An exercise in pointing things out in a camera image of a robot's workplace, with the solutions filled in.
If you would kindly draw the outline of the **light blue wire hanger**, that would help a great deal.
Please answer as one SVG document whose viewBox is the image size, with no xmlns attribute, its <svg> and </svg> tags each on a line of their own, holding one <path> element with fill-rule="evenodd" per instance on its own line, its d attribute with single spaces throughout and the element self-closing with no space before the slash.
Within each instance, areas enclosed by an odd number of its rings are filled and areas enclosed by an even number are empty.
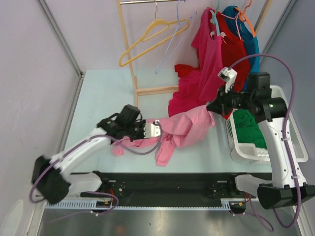
<svg viewBox="0 0 315 236">
<path fill-rule="evenodd" d="M 181 43 L 184 41 L 191 25 L 197 16 L 197 11 L 192 12 L 187 18 L 180 17 L 180 3 L 186 2 L 185 0 L 178 0 L 176 5 L 176 28 L 171 36 L 168 46 L 163 54 L 163 57 L 155 69 L 155 74 L 158 74 L 161 69 L 167 65 L 170 59 L 173 57 Z"/>
</svg>

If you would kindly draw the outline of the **light pink t-shirt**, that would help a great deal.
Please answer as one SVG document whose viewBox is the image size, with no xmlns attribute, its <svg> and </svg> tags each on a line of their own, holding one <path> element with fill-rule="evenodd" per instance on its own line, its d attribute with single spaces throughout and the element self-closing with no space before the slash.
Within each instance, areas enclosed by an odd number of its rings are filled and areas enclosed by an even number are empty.
<svg viewBox="0 0 315 236">
<path fill-rule="evenodd" d="M 156 165 L 165 167 L 175 149 L 185 148 L 201 142 L 209 128 L 215 126 L 212 112 L 205 105 L 159 120 L 162 126 L 160 148 L 155 153 Z"/>
</svg>

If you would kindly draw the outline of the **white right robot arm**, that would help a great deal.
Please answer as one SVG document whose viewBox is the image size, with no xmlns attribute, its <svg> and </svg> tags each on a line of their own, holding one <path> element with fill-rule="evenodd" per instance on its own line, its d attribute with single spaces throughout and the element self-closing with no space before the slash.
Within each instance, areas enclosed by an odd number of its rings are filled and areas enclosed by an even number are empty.
<svg viewBox="0 0 315 236">
<path fill-rule="evenodd" d="M 236 92 L 234 86 L 222 86 L 207 110 L 222 116 L 233 109 L 247 110 L 254 116 L 267 146 L 272 179 L 238 174 L 228 183 L 227 192 L 232 197 L 247 192 L 257 197 L 264 209 L 304 203 L 315 196 L 315 187 L 307 184 L 299 168 L 290 136 L 287 104 L 281 97 L 272 97 L 267 72 L 250 73 L 247 81 L 246 92 Z"/>
</svg>

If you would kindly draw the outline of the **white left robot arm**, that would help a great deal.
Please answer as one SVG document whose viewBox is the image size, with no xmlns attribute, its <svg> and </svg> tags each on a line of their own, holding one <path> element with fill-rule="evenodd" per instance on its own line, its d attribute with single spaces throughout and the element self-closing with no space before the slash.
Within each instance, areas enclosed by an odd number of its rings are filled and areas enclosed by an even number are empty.
<svg viewBox="0 0 315 236">
<path fill-rule="evenodd" d="M 31 178 L 32 189 L 52 205 L 82 192 L 94 192 L 100 197 L 106 195 L 109 185 L 97 174 L 71 176 L 71 173 L 93 154 L 124 137 L 139 140 L 160 134 L 159 126 L 144 119 L 137 120 L 139 115 L 138 108 L 125 105 L 120 113 L 102 119 L 91 133 L 70 149 L 52 157 L 38 157 Z"/>
</svg>

